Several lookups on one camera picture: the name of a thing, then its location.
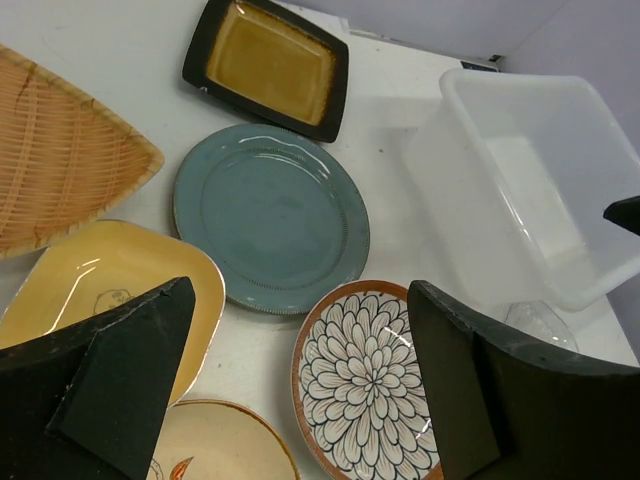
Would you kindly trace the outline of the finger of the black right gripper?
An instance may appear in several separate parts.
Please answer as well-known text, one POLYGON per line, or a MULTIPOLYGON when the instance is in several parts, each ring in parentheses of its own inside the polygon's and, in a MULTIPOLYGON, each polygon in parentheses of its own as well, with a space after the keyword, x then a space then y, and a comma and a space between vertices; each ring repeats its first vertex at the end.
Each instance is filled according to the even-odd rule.
POLYGON ((613 202, 604 210, 603 218, 635 235, 640 235, 640 196, 613 202))

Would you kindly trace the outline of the yellow square panda dish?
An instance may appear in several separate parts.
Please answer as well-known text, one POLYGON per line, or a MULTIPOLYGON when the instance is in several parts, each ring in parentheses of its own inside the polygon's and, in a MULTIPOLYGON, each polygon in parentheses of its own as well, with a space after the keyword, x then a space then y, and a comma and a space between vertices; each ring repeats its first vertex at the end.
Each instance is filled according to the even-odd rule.
POLYGON ((139 225, 102 220, 48 247, 3 313, 1 345, 49 334, 183 276, 196 303, 169 399, 175 404, 202 369, 224 309, 225 283, 207 254, 139 225))

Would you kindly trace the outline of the beige bird pattern plate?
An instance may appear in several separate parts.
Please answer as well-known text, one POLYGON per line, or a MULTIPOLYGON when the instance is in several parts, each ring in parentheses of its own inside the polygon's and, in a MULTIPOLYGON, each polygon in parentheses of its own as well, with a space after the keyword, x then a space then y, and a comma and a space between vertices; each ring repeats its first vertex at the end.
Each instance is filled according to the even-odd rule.
POLYGON ((227 401, 189 400, 169 408, 149 479, 298 479, 278 433, 253 411, 227 401))

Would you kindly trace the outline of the woven bamboo pattern tray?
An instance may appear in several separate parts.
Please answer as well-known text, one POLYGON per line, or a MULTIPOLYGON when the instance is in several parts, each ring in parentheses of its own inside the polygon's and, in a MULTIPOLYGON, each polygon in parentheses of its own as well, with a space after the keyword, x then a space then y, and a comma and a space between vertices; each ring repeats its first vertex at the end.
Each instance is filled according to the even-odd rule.
POLYGON ((46 247, 112 210, 163 166, 94 97, 1 49, 1 256, 46 247))

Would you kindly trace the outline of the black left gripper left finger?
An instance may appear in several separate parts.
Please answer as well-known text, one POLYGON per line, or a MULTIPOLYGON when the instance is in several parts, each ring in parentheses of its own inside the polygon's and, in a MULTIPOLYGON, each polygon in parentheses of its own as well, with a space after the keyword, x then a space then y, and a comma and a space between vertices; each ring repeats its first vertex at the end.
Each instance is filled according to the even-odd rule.
POLYGON ((187 277, 1 351, 4 479, 143 479, 195 307, 187 277))

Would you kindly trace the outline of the blue round ceramic plate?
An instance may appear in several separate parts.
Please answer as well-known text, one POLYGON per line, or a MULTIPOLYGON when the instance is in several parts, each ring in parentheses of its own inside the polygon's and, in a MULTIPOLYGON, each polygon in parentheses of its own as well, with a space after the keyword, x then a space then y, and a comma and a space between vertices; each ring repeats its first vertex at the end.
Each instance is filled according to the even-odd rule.
POLYGON ((173 189, 180 238, 219 267, 227 298, 275 315, 310 311, 356 280, 370 223, 343 166, 289 130, 241 124, 195 145, 173 189))

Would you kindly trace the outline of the brown square glazed plate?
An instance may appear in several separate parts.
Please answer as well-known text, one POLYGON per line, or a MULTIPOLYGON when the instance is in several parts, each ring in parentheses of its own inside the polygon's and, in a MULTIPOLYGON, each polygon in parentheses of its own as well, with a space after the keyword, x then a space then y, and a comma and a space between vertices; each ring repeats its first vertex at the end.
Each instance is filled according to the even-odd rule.
POLYGON ((189 85, 325 143, 339 134, 349 48, 273 1, 210 1, 182 67, 189 85))

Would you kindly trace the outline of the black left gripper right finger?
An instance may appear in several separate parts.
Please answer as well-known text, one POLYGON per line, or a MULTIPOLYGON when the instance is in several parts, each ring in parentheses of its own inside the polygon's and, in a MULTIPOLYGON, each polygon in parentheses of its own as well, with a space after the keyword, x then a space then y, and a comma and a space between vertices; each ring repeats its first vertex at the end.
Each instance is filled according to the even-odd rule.
POLYGON ((408 310, 442 477, 638 477, 637 368, 546 343, 424 280, 408 310))

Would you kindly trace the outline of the floral pattern round plate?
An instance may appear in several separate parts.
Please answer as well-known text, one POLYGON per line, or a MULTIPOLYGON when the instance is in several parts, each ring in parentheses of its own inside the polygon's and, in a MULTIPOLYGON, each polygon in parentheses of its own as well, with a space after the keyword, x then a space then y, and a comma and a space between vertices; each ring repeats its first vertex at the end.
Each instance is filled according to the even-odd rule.
POLYGON ((295 415, 334 479, 425 479, 439 463, 407 295, 382 280, 341 285, 311 309, 298 333, 295 415))

